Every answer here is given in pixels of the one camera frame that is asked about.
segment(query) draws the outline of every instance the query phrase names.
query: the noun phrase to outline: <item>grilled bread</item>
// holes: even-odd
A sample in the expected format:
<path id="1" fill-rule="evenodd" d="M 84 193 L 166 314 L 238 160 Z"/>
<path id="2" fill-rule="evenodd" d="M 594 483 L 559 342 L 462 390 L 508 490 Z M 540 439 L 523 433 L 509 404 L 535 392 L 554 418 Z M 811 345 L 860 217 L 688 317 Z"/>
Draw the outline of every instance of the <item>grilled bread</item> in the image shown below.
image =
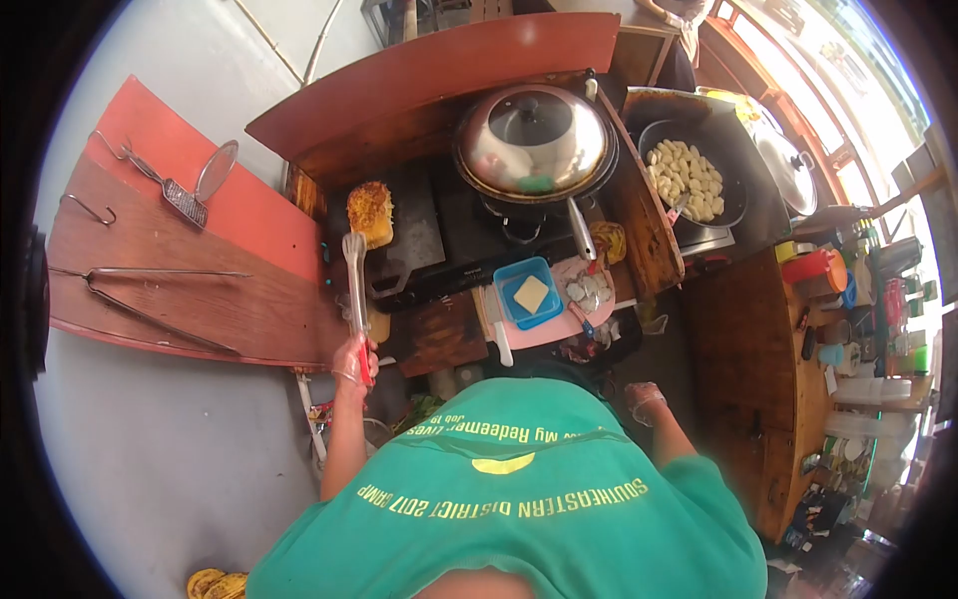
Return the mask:
<path id="1" fill-rule="evenodd" d="M 366 235 L 366 247 L 376 249 L 393 240 L 393 200 L 379 181 L 367 181 L 346 200 L 350 229 Z"/>

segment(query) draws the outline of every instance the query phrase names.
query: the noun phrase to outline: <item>green t-shirt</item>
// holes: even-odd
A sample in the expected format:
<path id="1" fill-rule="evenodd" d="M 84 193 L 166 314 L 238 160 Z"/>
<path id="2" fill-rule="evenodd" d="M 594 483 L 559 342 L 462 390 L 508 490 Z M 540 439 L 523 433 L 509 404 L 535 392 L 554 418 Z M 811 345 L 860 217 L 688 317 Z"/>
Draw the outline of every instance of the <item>green t-shirt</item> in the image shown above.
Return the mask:
<path id="1" fill-rule="evenodd" d="M 764 555 L 704 457 L 662 472 L 593 396 L 478 382 L 376 453 L 249 575 L 247 596 L 411 597 L 494 566 L 537 597 L 763 597 Z"/>

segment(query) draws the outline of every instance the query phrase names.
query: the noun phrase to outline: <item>plastic glove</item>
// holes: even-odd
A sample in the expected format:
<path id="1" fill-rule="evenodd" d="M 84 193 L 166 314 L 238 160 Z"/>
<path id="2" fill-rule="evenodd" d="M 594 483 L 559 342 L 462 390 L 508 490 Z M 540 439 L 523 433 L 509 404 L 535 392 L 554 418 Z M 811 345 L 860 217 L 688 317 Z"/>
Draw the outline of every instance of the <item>plastic glove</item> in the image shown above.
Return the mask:
<path id="1" fill-rule="evenodd" d="M 355 334 L 336 350 L 332 356 L 332 373 L 338 377 L 337 382 L 342 383 L 343 380 L 348 380 L 362 389 L 366 388 L 362 382 L 362 367 L 359 362 L 359 353 L 366 351 L 366 341 L 365 334 Z M 379 374 L 379 358 L 373 352 L 375 348 L 376 343 L 370 340 L 369 376 L 373 380 L 376 380 L 376 375 Z"/>
<path id="2" fill-rule="evenodd" d="M 650 413 L 661 402 L 668 405 L 665 396 L 654 382 L 633 382 L 626 385 L 626 405 L 632 412 L 632 418 L 640 425 L 652 426 Z"/>

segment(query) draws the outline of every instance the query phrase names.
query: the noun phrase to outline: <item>butter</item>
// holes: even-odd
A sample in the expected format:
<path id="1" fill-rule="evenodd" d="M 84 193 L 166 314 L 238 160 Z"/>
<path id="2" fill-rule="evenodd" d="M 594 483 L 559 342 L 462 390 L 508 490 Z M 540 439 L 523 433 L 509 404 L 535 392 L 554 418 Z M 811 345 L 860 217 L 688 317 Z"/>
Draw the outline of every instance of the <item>butter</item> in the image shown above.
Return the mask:
<path id="1" fill-rule="evenodd" d="M 529 311 L 529 314 L 535 314 L 539 306 L 542 305 L 542 300 L 544 300 L 548 294 L 548 286 L 533 275 L 529 275 L 522 284 L 522 287 L 513 295 L 513 300 L 515 300 L 516 304 Z"/>

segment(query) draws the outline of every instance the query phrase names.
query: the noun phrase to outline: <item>pink cutting board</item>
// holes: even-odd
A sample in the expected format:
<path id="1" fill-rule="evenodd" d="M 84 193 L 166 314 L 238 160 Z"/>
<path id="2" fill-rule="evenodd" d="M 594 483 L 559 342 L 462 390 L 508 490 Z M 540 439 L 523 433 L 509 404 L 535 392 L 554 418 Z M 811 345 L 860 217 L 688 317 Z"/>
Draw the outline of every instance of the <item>pink cutting board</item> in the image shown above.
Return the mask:
<path id="1" fill-rule="evenodd" d="M 563 260 L 550 268 L 553 279 L 556 281 L 556 289 L 559 291 L 559 297 L 562 299 L 564 306 L 568 306 L 569 304 L 569 296 L 565 292 L 565 285 L 561 282 L 567 279 L 564 273 L 575 272 L 585 269 L 586 267 L 587 263 L 585 260 L 576 257 Z M 608 280 L 609 287 L 612 288 L 612 297 L 610 297 L 608 301 L 600 304 L 597 310 L 588 315 L 589 323 L 593 327 L 598 327 L 608 320 L 608 317 L 612 314 L 612 309 L 615 307 L 615 287 L 612 285 L 611 277 L 606 277 L 606 279 Z M 498 293 L 495 294 L 495 299 L 499 302 L 499 309 L 502 311 L 502 298 L 499 297 Z M 502 311 L 502 313 L 503 324 L 506 327 L 506 338 L 509 340 L 509 347 L 513 350 L 522 350 L 527 347 L 552 343 L 553 341 L 559 341 L 560 339 L 571 337 L 582 332 L 582 323 L 579 322 L 576 315 L 569 311 L 568 308 L 562 311 L 562 314 L 546 320 L 528 331 L 520 331 L 505 317 L 505 312 Z"/>

